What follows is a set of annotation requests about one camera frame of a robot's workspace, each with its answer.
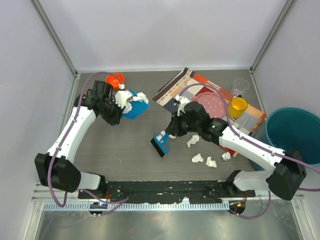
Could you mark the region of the paper scrap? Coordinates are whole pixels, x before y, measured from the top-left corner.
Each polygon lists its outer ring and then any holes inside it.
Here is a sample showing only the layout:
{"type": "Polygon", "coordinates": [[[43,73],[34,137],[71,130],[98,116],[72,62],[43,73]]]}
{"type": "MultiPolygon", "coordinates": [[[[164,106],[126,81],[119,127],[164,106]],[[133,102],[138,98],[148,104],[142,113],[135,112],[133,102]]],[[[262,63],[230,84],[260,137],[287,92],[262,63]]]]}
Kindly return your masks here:
{"type": "MultiPolygon", "coordinates": [[[[160,132],[160,134],[161,134],[162,136],[164,136],[164,135],[166,134],[166,132],[163,130],[163,131],[160,132]]],[[[168,137],[169,137],[170,139],[175,139],[175,138],[176,138],[176,136],[173,136],[173,135],[171,135],[171,134],[169,134],[168,137]]]]}
{"type": "Polygon", "coordinates": [[[190,140],[187,141],[187,147],[190,148],[191,145],[195,145],[200,140],[200,137],[198,135],[193,135],[190,140]]]}
{"type": "Polygon", "coordinates": [[[229,152],[225,152],[221,155],[223,161],[228,161],[231,159],[231,154],[229,152]]]}
{"type": "Polygon", "coordinates": [[[217,168],[217,163],[215,160],[212,160],[212,158],[209,156],[206,159],[206,163],[205,163],[208,167],[210,168],[217,168]]]}
{"type": "Polygon", "coordinates": [[[129,101],[127,101],[124,105],[124,109],[122,111],[122,114],[128,114],[132,110],[132,108],[133,108],[132,104],[129,101]]]}
{"type": "Polygon", "coordinates": [[[135,96],[133,96],[132,101],[133,102],[144,102],[146,104],[149,103],[147,96],[143,92],[138,92],[135,96]]]}
{"type": "Polygon", "coordinates": [[[196,154],[195,156],[192,157],[191,159],[192,163],[202,163],[204,161],[204,158],[200,153],[196,154]]]}

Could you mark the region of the pink dotted plate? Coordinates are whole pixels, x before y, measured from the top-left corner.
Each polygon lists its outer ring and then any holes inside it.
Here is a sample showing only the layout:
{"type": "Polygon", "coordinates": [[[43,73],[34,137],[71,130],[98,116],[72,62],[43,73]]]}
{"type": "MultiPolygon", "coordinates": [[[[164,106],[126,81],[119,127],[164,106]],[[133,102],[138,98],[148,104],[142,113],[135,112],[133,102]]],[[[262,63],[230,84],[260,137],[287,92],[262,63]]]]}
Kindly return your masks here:
{"type": "Polygon", "coordinates": [[[226,115],[224,100],[218,93],[204,92],[196,96],[193,101],[201,104],[211,118],[222,119],[226,115]]]}

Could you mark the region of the yellow mug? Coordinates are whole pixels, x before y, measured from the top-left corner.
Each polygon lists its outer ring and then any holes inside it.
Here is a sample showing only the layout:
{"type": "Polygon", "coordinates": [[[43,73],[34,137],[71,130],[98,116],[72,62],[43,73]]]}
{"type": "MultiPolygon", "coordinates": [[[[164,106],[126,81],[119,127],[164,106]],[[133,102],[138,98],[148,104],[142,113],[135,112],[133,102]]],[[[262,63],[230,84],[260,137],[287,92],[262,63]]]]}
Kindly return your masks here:
{"type": "Polygon", "coordinates": [[[242,97],[234,97],[228,105],[228,115],[231,118],[239,118],[248,108],[248,103],[242,97]]]}

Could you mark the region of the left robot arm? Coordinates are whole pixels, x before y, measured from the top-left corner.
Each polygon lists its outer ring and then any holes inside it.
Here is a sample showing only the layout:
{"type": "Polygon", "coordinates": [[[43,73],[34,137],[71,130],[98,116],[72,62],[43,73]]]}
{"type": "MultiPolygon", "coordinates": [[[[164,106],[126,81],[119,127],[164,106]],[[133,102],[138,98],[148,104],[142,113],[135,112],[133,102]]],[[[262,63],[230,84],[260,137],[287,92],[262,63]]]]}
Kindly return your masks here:
{"type": "Polygon", "coordinates": [[[111,84],[96,80],[91,89],[81,93],[74,102],[71,116],[55,143],[46,153],[38,153],[34,159],[42,186],[50,191],[73,193],[90,190],[101,194],[106,189],[105,177],[97,173],[81,172],[74,160],[80,143],[97,117],[109,125],[117,125],[132,98],[129,90],[121,89],[113,94],[111,84]]]}

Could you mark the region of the orange bowl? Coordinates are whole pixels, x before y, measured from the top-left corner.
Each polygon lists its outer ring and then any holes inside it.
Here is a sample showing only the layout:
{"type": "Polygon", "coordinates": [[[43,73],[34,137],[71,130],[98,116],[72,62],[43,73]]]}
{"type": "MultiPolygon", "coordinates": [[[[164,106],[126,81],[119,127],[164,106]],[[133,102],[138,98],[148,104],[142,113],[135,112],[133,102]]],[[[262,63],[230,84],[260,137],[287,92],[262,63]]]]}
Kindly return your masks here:
{"type": "Polygon", "coordinates": [[[119,79],[124,84],[125,83],[125,77],[119,72],[115,72],[114,75],[116,77],[113,76],[113,75],[108,75],[105,78],[105,82],[110,84],[110,85],[112,85],[114,90],[119,90],[119,85],[120,85],[119,79]]]}

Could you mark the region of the teal trash bin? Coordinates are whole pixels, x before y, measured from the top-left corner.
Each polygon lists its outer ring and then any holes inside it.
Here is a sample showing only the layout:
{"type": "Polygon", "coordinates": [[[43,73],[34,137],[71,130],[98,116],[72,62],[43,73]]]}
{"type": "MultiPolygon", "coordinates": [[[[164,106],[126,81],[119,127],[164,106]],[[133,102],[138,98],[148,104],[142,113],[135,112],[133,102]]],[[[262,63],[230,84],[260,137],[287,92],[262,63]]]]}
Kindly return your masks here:
{"type": "Polygon", "coordinates": [[[320,165],[320,118],[296,107],[283,107],[272,112],[254,138],[270,146],[297,150],[302,160],[320,165]]]}

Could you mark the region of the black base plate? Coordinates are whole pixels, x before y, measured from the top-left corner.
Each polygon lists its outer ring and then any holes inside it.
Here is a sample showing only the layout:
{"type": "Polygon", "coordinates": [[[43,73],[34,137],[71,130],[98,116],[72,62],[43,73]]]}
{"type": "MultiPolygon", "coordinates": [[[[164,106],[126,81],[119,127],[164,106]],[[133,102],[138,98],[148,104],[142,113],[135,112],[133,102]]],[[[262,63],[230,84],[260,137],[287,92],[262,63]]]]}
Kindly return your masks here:
{"type": "Polygon", "coordinates": [[[191,204],[221,203],[222,198],[253,198],[254,190],[245,192],[229,181],[109,181],[98,197],[112,202],[128,198],[128,204],[174,204],[188,198],[191,204]]]}

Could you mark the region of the clear plastic cup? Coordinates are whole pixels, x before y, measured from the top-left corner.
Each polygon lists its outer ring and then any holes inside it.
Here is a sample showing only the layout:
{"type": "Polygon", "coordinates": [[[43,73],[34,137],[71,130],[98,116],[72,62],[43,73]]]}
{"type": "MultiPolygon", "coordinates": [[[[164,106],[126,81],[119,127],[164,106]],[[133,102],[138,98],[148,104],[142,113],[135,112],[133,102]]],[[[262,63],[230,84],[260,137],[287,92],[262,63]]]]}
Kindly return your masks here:
{"type": "Polygon", "coordinates": [[[249,87],[250,84],[247,80],[243,78],[237,78],[233,83],[231,93],[236,97],[243,97],[249,87]]]}

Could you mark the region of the blue hand brush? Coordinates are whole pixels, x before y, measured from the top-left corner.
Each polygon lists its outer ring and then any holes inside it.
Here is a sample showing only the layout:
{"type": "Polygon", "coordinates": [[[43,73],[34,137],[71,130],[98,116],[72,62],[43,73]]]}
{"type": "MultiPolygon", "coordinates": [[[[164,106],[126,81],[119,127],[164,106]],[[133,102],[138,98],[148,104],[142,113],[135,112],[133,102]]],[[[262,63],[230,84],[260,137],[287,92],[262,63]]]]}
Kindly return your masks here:
{"type": "Polygon", "coordinates": [[[157,153],[161,158],[167,155],[170,150],[168,135],[169,135],[168,133],[166,133],[165,135],[161,135],[161,133],[158,132],[158,133],[155,133],[152,139],[150,140],[150,143],[152,144],[152,146],[154,147],[154,149],[157,151],[157,153]]]}

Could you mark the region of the patterned placemat cloth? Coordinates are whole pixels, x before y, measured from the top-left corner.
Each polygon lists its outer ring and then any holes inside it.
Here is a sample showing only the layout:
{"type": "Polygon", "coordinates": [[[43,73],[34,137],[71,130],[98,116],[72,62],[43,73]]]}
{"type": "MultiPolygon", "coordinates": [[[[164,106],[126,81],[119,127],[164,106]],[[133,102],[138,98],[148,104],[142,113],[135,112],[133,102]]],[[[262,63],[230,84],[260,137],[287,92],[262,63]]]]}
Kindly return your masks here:
{"type": "MultiPolygon", "coordinates": [[[[180,94],[185,87],[197,83],[204,83],[218,89],[227,103],[234,97],[234,95],[226,89],[208,80],[199,73],[185,67],[179,74],[158,90],[158,94],[153,97],[153,100],[170,113],[174,113],[178,109],[178,107],[174,105],[175,96],[180,94]]],[[[196,96],[205,92],[216,93],[214,90],[201,85],[187,89],[182,96],[193,102],[196,96]]],[[[230,122],[244,134],[252,136],[266,117],[266,113],[249,104],[246,111],[239,118],[231,118],[230,122]]]]}

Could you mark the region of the blue dustpan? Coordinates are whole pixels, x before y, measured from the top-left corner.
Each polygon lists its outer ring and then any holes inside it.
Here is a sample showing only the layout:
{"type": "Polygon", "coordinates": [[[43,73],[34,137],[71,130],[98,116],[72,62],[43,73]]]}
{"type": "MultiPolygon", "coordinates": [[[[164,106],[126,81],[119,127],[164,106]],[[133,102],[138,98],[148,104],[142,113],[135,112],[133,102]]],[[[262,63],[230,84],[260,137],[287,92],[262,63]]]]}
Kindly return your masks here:
{"type": "MultiPolygon", "coordinates": [[[[130,89],[128,91],[130,91],[133,94],[133,96],[135,96],[137,94],[132,89],[130,89]]],[[[149,104],[146,104],[145,102],[132,101],[132,100],[130,100],[129,102],[132,105],[132,110],[127,114],[122,114],[120,119],[126,118],[129,120],[134,120],[138,116],[140,116],[142,113],[144,113],[150,106],[149,104]]]]}

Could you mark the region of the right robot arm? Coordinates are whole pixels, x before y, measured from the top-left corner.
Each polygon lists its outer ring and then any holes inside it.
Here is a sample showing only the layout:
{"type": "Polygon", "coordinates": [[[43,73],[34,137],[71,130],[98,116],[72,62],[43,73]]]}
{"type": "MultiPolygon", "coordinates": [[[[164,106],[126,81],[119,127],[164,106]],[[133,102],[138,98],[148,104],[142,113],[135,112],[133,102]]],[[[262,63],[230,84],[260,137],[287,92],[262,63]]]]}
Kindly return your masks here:
{"type": "Polygon", "coordinates": [[[196,101],[175,100],[174,106],[177,110],[172,114],[166,133],[175,137],[197,133],[207,142],[238,152],[263,170],[236,172],[232,182],[237,189],[269,190],[283,200],[292,200],[307,175],[296,149],[283,150],[254,139],[221,118],[211,118],[196,101]]]}

